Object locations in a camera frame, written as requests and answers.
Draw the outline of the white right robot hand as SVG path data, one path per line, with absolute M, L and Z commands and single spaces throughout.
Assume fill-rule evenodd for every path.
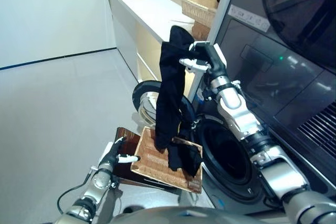
M 181 58 L 179 63 L 189 72 L 202 72 L 211 79 L 227 76 L 227 62 L 218 44 L 209 41 L 195 41 L 189 47 L 194 58 Z

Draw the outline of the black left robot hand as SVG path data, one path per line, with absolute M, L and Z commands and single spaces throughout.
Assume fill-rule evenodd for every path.
M 125 141 L 126 137 L 123 136 L 118 138 L 111 144 L 109 151 L 100 160 L 98 164 L 98 169 L 107 169 L 113 172 L 117 164 L 130 164 L 133 162 L 137 162 L 141 159 L 139 156 L 136 155 L 119 153 L 119 149 L 125 143 Z

